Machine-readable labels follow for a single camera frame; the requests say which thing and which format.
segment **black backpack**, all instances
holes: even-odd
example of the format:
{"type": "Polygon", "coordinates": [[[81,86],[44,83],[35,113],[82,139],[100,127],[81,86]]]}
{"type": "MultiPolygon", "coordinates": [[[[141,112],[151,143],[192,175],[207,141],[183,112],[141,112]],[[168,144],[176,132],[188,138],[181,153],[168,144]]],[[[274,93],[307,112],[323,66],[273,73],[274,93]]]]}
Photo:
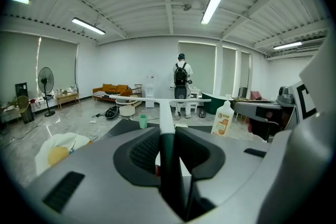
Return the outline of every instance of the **black backpack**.
{"type": "Polygon", "coordinates": [[[185,62],[184,65],[183,65],[183,67],[179,67],[176,64],[177,69],[175,70],[174,78],[175,78],[175,85],[177,85],[177,86],[184,86],[187,83],[188,73],[184,69],[184,67],[185,67],[186,64],[187,63],[185,62]]]}

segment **cup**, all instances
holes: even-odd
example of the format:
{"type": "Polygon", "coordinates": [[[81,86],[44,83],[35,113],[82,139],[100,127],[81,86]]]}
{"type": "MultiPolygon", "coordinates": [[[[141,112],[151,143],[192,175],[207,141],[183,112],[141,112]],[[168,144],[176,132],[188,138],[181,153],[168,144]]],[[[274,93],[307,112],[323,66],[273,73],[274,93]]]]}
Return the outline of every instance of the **cup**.
{"type": "Polygon", "coordinates": [[[147,115],[139,115],[139,124],[141,129],[147,128],[147,115]]]}

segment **black cap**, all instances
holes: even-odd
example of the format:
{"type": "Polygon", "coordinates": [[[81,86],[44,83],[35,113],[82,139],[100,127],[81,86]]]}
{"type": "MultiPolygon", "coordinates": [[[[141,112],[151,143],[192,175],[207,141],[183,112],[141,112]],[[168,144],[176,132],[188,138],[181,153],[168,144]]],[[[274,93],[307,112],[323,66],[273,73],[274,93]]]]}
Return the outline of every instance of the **black cap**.
{"type": "Polygon", "coordinates": [[[178,55],[178,60],[181,60],[181,59],[185,59],[184,54],[179,54],[179,55],[178,55]]]}

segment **fan base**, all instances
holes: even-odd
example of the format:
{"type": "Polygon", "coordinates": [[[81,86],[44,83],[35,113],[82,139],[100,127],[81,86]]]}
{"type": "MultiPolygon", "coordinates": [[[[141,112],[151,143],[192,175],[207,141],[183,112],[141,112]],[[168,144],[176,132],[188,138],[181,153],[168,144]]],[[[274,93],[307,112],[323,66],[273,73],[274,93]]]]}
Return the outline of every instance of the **fan base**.
{"type": "Polygon", "coordinates": [[[54,114],[55,114],[54,110],[50,110],[50,111],[46,112],[46,113],[44,114],[44,116],[46,116],[46,117],[50,117],[50,116],[52,116],[52,115],[54,115],[54,114]]]}

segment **sofa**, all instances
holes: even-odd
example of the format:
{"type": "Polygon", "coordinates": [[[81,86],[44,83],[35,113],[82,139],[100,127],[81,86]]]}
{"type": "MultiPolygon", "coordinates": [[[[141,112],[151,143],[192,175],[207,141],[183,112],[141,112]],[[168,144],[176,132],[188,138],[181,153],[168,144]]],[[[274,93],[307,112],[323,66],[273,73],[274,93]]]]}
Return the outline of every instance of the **sofa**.
{"type": "Polygon", "coordinates": [[[129,89],[128,85],[112,85],[112,84],[103,84],[100,88],[95,88],[92,90],[92,97],[94,99],[106,100],[114,102],[115,99],[108,97],[110,94],[118,94],[120,96],[130,96],[132,95],[132,89],[129,89]]]}

